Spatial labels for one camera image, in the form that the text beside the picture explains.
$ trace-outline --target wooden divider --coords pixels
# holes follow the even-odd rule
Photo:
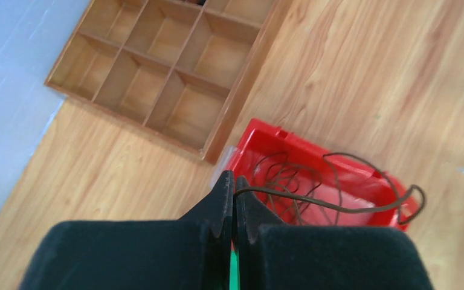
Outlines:
[[[249,93],[262,65],[253,57],[268,53],[256,48],[280,27],[266,20],[283,21],[289,4],[93,0],[46,84],[213,163],[224,145],[214,138],[230,134],[246,100],[236,92]]]

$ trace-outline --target red object in compartment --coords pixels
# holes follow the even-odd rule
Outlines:
[[[314,198],[337,204],[338,190],[335,186],[334,171],[323,159],[323,155],[327,153],[330,152],[280,127],[252,119],[226,169],[232,170],[235,176],[245,176],[253,186],[263,186],[269,171],[277,166],[277,163],[286,161],[310,167],[320,173],[323,182],[323,185],[316,189]],[[378,176],[373,168],[339,155],[329,156],[326,159],[337,170],[343,193],[343,207],[383,206],[396,200],[396,195],[388,182]],[[406,189],[396,178],[387,176],[396,186],[399,196],[402,196]],[[305,194],[316,184],[312,182],[313,179],[315,177],[311,171],[302,170],[298,173],[298,184],[287,186],[296,194]],[[258,193],[257,197],[272,209],[266,194]],[[292,202],[285,198],[275,201],[275,211],[286,222],[295,221],[294,211],[286,210]],[[306,221],[319,225],[325,215],[328,216],[328,221],[335,221],[337,214],[335,210],[327,208],[323,213],[319,206],[311,205],[311,207],[301,215]],[[405,221],[418,210],[419,204],[410,197],[403,203],[402,208],[404,215],[402,221]],[[408,225],[399,225],[397,215],[397,208],[373,214],[340,213],[338,225],[386,226],[406,230]]]

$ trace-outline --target wood grain surface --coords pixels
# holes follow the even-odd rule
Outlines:
[[[464,289],[464,0],[294,1],[228,142],[250,118],[428,192],[410,226],[437,289]],[[0,214],[0,289],[67,219],[171,219],[213,168],[67,101]]]

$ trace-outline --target light blue surface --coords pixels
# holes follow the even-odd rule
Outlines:
[[[44,80],[88,3],[0,0],[0,209],[63,102]]]

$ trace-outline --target tangled cable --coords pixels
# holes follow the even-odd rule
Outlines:
[[[366,208],[346,208],[343,207],[343,190],[341,189],[341,182],[339,173],[337,171],[336,166],[328,160],[330,156],[347,156],[349,158],[353,158],[365,165],[371,167],[378,176],[381,176],[389,187],[391,188],[392,192],[396,196],[396,200],[391,202],[390,204],[377,206],[377,207],[366,207]],[[280,156],[283,158],[283,161],[273,162],[267,169],[264,175],[264,183],[259,184],[257,182],[258,176],[257,174],[261,172],[261,165],[269,160],[270,158],[274,158],[275,156]],[[323,161],[331,168],[335,183],[335,188],[337,189],[338,193],[338,204],[332,204],[330,202],[326,202],[324,200],[316,198],[317,190],[319,187],[323,185],[323,176],[322,174],[308,166],[304,166],[301,164],[295,164],[289,162],[289,154],[286,152],[279,152],[270,154],[268,156],[264,156],[257,162],[253,168],[251,180],[253,181],[253,186],[245,187],[238,190],[235,194],[235,198],[242,193],[245,192],[260,192],[266,193],[268,197],[268,202],[271,205],[272,210],[276,213],[275,201],[278,201],[280,198],[288,198],[292,199],[292,206],[286,208],[282,213],[279,215],[281,216],[286,211],[292,209],[295,212],[295,218],[298,220],[300,225],[309,224],[308,222],[304,221],[301,214],[311,205],[315,204],[319,206],[319,210],[323,213],[323,216],[326,218],[329,225],[338,225],[339,223],[339,216],[341,213],[347,214],[358,214],[358,213],[379,213],[382,211],[392,210],[397,208],[398,214],[398,224],[399,225],[407,225],[412,220],[414,220],[424,209],[426,205],[426,194],[418,185],[412,184],[408,190],[402,195],[399,195],[398,189],[394,185],[394,183],[390,180],[386,173],[382,170],[374,166],[372,163],[355,156],[350,153],[345,152],[334,152],[322,155]],[[298,179],[298,175],[302,171],[307,171],[310,173],[311,178],[311,186],[310,190],[304,192],[303,194],[296,194],[301,187],[301,181]],[[419,208],[409,217],[407,217],[404,221],[402,220],[403,216],[403,204],[405,201],[410,198],[410,196],[417,191],[420,194],[421,202]],[[331,210],[337,211],[335,215],[335,220],[332,222],[330,217],[324,211],[324,208],[329,208]]]

